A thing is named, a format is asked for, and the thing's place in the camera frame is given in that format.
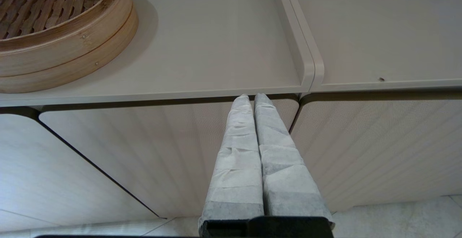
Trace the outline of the grey wrapped right gripper right finger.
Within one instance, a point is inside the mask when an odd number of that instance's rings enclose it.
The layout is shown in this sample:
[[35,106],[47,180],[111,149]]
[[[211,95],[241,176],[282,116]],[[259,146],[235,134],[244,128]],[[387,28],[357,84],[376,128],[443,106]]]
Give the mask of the grey wrapped right gripper right finger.
[[263,200],[267,216],[333,217],[273,102],[254,99],[254,119],[261,156]]

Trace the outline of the grey wrapped right gripper left finger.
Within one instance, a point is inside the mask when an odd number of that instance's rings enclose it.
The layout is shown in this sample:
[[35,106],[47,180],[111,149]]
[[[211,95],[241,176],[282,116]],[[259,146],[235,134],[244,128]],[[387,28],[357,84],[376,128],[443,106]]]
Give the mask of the grey wrapped right gripper left finger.
[[249,97],[241,95],[228,114],[199,227],[206,221],[249,220],[263,215],[261,156],[253,108]]

